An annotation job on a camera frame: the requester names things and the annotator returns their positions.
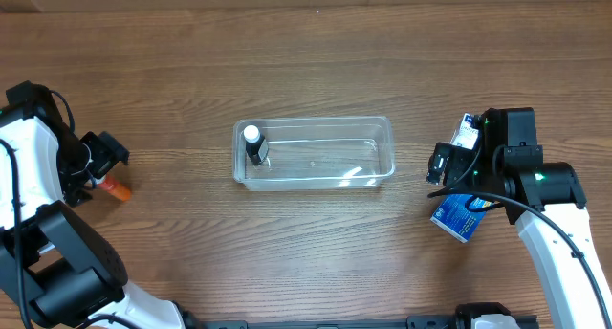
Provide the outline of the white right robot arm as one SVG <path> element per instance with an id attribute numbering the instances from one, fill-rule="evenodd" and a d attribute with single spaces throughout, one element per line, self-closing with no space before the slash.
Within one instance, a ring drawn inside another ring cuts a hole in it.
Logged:
<path id="1" fill-rule="evenodd" d="M 611 291 L 590 231 L 586 196 L 573 167 L 546 163 L 538 144 L 437 143 L 427 180 L 437 196 L 466 195 L 503 208 L 532 258 L 557 328 L 608 328 Z"/>

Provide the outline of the white Hansaplast plaster box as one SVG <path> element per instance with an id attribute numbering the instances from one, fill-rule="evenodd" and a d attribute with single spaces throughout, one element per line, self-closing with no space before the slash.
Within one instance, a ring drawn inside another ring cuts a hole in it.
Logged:
<path id="1" fill-rule="evenodd" d="M 465 113 L 455 129 L 450 143 L 454 146 L 473 150 L 479 137 L 479 129 L 475 125 L 475 116 Z"/>

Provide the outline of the black bottle white cap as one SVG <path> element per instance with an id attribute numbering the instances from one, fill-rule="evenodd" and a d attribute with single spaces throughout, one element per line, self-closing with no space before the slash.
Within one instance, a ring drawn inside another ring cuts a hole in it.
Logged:
<path id="1" fill-rule="evenodd" d="M 243 130 L 245 149 L 254 165 L 261 165 L 268 156 L 269 146 L 263 133 L 255 125 L 248 125 Z"/>

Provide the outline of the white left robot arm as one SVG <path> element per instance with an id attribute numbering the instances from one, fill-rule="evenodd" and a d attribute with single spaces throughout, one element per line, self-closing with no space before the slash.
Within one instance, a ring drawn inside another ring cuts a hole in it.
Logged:
<path id="1" fill-rule="evenodd" d="M 177 303 L 128 279 L 116 250 L 74 208 L 128 150 L 106 132 L 75 133 L 61 95 L 24 81 L 1 110 L 1 289 L 25 327 L 197 328 Z"/>

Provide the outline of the orange bottle white cap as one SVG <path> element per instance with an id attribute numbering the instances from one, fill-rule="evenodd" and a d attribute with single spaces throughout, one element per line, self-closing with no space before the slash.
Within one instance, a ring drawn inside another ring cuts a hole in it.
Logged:
<path id="1" fill-rule="evenodd" d="M 96 179 L 95 183 L 96 188 L 108 192 L 110 195 L 123 202 L 128 201 L 132 196 L 131 190 L 111 174 L 106 174 L 102 178 Z"/>

